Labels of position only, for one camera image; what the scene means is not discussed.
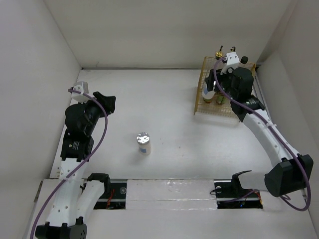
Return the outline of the silver-lid spice jar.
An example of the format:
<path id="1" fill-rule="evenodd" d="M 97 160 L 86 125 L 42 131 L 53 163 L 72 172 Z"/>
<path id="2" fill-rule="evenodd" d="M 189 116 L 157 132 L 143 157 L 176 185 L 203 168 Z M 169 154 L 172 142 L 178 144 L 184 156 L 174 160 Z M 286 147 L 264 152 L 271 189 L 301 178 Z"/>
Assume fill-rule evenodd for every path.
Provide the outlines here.
<path id="1" fill-rule="evenodd" d="M 151 152 L 151 138 L 148 133 L 140 132 L 137 135 L 137 144 L 139 152 L 144 155 L 149 155 Z"/>
<path id="2" fill-rule="evenodd" d="M 202 89 L 202 97 L 205 100 L 211 100 L 214 96 L 214 85 L 212 87 L 208 87 L 208 85 L 204 82 Z"/>

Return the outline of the yellow-cap sauce bottle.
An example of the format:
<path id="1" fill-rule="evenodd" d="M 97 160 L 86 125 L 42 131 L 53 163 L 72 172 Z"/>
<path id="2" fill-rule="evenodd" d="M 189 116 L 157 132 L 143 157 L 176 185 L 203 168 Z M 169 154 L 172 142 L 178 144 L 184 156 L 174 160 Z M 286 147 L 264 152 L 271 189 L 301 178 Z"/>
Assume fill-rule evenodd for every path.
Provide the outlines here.
<path id="1" fill-rule="evenodd" d="M 207 99 L 207 98 L 203 98 L 204 102 L 210 104 L 213 101 L 213 98 Z"/>
<path id="2" fill-rule="evenodd" d="M 225 104 L 227 98 L 222 93 L 216 93 L 215 102 L 219 105 Z"/>

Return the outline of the clear oil bottle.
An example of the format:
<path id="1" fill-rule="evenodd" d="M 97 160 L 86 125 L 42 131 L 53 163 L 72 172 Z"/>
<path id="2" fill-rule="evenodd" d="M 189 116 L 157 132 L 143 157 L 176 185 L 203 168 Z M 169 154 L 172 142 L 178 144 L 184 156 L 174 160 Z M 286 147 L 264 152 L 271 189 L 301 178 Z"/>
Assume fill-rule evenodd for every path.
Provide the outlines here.
<path id="1" fill-rule="evenodd" d="M 219 50 L 215 52 L 215 59 L 216 60 L 219 60 L 220 58 L 223 57 L 222 49 L 223 49 L 223 45 L 221 45 Z"/>

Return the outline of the clear bottle black cap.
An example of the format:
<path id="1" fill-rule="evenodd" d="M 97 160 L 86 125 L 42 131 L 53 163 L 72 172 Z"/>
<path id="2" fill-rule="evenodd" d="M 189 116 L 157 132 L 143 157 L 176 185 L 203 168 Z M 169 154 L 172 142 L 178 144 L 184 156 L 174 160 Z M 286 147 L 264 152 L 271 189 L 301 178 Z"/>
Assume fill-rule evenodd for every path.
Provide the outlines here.
<path id="1" fill-rule="evenodd" d="M 249 58 L 247 56 L 242 56 L 240 59 L 239 67 L 247 68 Z"/>

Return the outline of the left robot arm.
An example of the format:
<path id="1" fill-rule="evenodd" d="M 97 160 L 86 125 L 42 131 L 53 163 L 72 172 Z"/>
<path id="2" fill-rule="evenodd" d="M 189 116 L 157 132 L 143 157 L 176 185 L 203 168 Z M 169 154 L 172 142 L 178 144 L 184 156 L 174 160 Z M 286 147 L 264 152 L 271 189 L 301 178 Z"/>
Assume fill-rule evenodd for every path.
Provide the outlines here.
<path id="1" fill-rule="evenodd" d="M 93 154 L 102 144 L 92 138 L 100 118 L 105 121 L 115 111 L 116 97 L 94 92 L 93 96 L 71 88 L 79 96 L 76 104 L 65 110 L 65 134 L 61 149 L 59 183 L 51 192 L 31 228 L 30 238 L 84 239 L 86 222 L 100 197 L 111 193 L 110 177 L 91 174 L 83 183 L 83 174 Z"/>

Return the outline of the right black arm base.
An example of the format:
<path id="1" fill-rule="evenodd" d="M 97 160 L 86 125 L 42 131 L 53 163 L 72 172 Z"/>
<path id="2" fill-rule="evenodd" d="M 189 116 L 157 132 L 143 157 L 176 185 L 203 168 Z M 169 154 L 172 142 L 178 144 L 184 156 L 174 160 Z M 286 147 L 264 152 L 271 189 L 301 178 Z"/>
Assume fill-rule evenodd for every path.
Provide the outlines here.
<path id="1" fill-rule="evenodd" d="M 243 189 L 239 176 L 250 170 L 232 175 L 231 179 L 214 180 L 214 189 L 210 195 L 215 196 L 218 209 L 263 209 L 260 191 Z"/>

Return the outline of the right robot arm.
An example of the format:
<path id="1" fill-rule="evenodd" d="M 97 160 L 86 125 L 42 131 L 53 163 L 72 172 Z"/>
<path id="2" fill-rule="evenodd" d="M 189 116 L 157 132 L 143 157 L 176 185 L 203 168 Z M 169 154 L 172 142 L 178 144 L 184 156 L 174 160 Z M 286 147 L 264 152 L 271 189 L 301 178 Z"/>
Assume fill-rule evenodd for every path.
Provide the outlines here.
<path id="1" fill-rule="evenodd" d="M 300 154 L 288 144 L 272 123 L 263 103 L 252 94 L 253 82 L 251 71 L 243 67 L 230 68 L 226 72 L 211 69 L 204 80 L 205 94 L 211 91 L 226 93 L 233 113 L 254 134 L 272 166 L 270 171 L 246 170 L 234 174 L 230 184 L 231 192 L 242 196 L 248 189 L 253 189 L 282 197 L 306 189 L 310 194 L 313 159 L 308 154 Z"/>

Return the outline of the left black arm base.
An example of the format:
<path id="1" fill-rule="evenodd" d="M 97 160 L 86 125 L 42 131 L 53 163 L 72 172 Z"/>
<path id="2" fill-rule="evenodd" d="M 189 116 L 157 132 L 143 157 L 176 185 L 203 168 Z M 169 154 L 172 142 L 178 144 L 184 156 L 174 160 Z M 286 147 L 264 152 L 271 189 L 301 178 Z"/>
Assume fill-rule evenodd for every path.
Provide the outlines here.
<path id="1" fill-rule="evenodd" d="M 82 193 L 87 188 L 88 181 L 103 183 L 104 191 L 94 206 L 95 210 L 121 210 L 126 208 L 127 179 L 111 179 L 106 173 L 92 173 L 80 185 Z"/>

